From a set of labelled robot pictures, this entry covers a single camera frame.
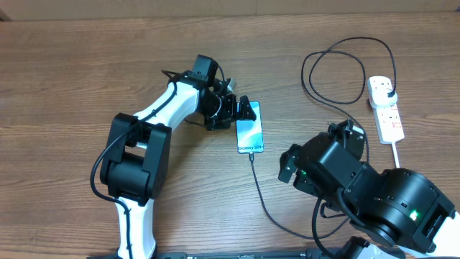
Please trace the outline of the blue Galaxy smartphone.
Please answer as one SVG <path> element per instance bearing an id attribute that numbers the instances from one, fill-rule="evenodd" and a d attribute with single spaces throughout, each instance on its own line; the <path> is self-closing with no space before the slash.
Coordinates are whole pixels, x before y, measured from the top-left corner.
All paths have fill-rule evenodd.
<path id="1" fill-rule="evenodd" d="M 258 101 L 251 101 L 256 120 L 239 120 L 236 122 L 237 151 L 240 154 L 262 153 L 265 144 L 262 133 L 262 116 Z"/>

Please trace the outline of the white power strip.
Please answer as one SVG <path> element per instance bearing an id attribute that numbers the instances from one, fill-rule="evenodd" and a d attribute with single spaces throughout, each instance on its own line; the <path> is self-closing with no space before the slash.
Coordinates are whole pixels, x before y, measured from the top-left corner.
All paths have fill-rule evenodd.
<path id="1" fill-rule="evenodd" d="M 368 92 L 373 88 L 375 90 L 386 89 L 392 93 L 393 87 L 391 80 L 384 76 L 372 76 L 367 81 Z M 374 120 L 377 127 L 379 141 L 382 144 L 392 144 L 401 141 L 405 135 L 401 123 L 397 103 L 379 109 L 373 109 Z"/>

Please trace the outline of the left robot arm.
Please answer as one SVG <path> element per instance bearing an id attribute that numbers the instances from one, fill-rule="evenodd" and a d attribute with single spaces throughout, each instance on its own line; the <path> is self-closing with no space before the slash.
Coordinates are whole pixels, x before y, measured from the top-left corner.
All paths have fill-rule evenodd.
<path id="1" fill-rule="evenodd" d="M 144 110 L 117 114 L 105 149 L 91 170 L 90 185 L 99 198 L 116 205 L 120 245 L 114 258 L 154 258 L 154 201 L 165 184 L 173 131 L 187 116 L 203 115 L 208 131 L 257 119 L 247 96 L 234 95 L 234 79 L 211 57 L 198 55 L 192 69 L 165 71 L 165 92 Z"/>

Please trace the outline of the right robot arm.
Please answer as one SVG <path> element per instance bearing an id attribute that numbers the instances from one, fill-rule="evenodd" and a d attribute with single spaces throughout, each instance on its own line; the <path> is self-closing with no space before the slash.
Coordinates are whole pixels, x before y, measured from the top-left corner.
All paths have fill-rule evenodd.
<path id="1" fill-rule="evenodd" d="M 459 213 L 424 175 L 406 168 L 378 173 L 362 161 L 364 130 L 330 124 L 280 157 L 279 180 L 343 212 L 373 241 L 416 257 L 459 256 Z"/>

